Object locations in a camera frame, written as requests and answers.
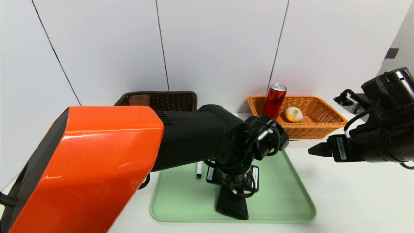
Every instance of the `soda can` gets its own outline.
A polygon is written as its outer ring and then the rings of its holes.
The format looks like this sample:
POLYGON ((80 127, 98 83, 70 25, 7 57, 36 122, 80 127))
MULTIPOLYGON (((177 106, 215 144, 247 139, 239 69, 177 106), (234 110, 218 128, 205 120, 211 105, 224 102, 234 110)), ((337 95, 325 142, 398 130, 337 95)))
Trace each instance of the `soda can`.
POLYGON ((286 87, 280 84, 272 84, 267 94, 265 108, 263 114, 277 119, 282 108, 282 103, 286 95, 286 87))

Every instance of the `white table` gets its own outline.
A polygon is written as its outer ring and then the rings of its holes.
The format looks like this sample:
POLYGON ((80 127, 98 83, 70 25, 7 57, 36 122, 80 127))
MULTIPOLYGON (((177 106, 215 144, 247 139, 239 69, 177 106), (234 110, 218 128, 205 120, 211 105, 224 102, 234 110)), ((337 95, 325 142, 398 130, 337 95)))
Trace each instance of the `white table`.
MULTIPOLYGON (((243 120, 250 116, 236 115, 243 120)), ((353 117, 352 114, 343 115, 347 119, 353 117)), ((311 223, 157 222, 149 213, 159 175, 154 172, 151 174, 151 182, 135 193, 109 232, 413 233, 414 172, 396 163, 341 164, 335 163, 333 158, 307 153, 309 147, 324 141, 326 140, 292 141, 286 149, 315 203, 317 216, 311 223)))

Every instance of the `orange wicker basket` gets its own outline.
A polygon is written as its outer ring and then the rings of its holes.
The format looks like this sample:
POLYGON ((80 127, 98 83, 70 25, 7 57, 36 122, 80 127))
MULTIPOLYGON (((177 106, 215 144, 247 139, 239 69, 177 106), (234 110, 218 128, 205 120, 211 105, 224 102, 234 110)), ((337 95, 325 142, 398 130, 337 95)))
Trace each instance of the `orange wicker basket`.
MULTIPOLYGON (((266 96, 250 96, 248 103, 254 116, 263 113, 266 96)), ((290 138, 324 138, 333 131, 342 128, 348 122, 327 102, 314 96, 286 96, 277 121, 283 126, 290 138), (303 113, 300 123, 287 122, 283 113, 288 107, 297 107, 303 113)))

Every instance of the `black object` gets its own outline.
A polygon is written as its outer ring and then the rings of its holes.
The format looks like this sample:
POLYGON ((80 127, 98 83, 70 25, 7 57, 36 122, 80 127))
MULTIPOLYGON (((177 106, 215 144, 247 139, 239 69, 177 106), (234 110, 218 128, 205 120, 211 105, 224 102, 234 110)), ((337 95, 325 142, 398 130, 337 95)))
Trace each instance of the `black object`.
POLYGON ((8 195, 0 192, 0 204, 8 207, 15 207, 17 204, 17 199, 9 197, 8 195))
POLYGON ((246 198, 256 191, 256 184, 251 185, 251 163, 286 148, 289 137, 282 126, 267 115, 243 121, 214 104, 195 112, 156 113, 165 127, 152 171, 204 161, 219 174, 217 183, 230 191, 220 192, 216 210, 231 217, 248 217, 246 198))
POLYGON ((248 220, 246 198, 235 195, 227 187, 221 186, 216 211, 232 218, 248 220))
POLYGON ((414 166, 408 166, 408 165, 406 165, 405 163, 400 163, 400 165, 401 165, 403 168, 406 168, 406 169, 409 169, 409 170, 414 170, 414 166))
MULTIPOLYGON (((345 135, 332 135, 326 143, 310 149, 309 154, 334 157, 336 162, 414 161, 414 78, 407 68, 386 72, 362 85, 365 94, 357 94, 364 111, 356 119, 369 115, 367 123, 345 135)), ((334 99, 343 104, 343 95, 334 99)))
POLYGON ((69 110, 53 123, 27 164, 20 172, 8 196, 16 199, 15 207, 5 206, 1 217, 0 232, 8 232, 33 193, 56 147, 65 132, 69 110))
POLYGON ((393 59, 397 56, 399 48, 390 48, 384 58, 393 59))
POLYGON ((149 181, 150 180, 151 180, 151 176, 148 174, 148 176, 146 177, 145 181, 140 185, 140 187, 138 189, 145 188, 149 184, 149 181))

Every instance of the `marker pen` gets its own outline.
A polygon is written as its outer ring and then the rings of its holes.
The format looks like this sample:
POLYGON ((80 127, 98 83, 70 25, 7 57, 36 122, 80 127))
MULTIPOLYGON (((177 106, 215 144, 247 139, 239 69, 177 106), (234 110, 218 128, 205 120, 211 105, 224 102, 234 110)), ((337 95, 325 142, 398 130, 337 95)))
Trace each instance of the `marker pen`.
POLYGON ((196 171, 196 175, 197 178, 200 179, 201 178, 201 170, 203 169, 203 161, 198 162, 197 163, 197 171, 196 171))

